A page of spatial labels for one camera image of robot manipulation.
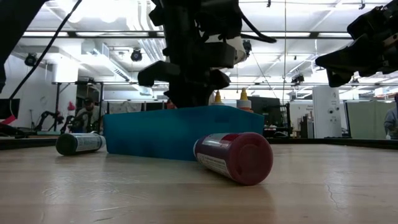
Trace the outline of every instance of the red object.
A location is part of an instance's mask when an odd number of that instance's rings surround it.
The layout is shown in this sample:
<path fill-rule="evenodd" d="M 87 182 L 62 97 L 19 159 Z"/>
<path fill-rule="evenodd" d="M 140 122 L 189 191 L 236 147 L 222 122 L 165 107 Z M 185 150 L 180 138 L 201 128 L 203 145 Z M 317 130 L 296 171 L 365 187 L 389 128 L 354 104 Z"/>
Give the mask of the red object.
<path fill-rule="evenodd" d="M 243 185 L 262 182 L 274 161 L 268 141 L 257 133 L 211 134 L 195 143 L 193 153 L 205 167 Z"/>
<path fill-rule="evenodd" d="M 75 105 L 72 103 L 72 101 L 69 101 L 68 111 L 74 111 L 75 109 Z"/>
<path fill-rule="evenodd" d="M 1 121 L 1 124 L 6 124 L 9 125 L 11 124 L 13 121 L 15 121 L 17 118 L 14 115 L 11 115 L 10 117 L 8 117 L 7 119 L 5 119 L 4 121 Z"/>

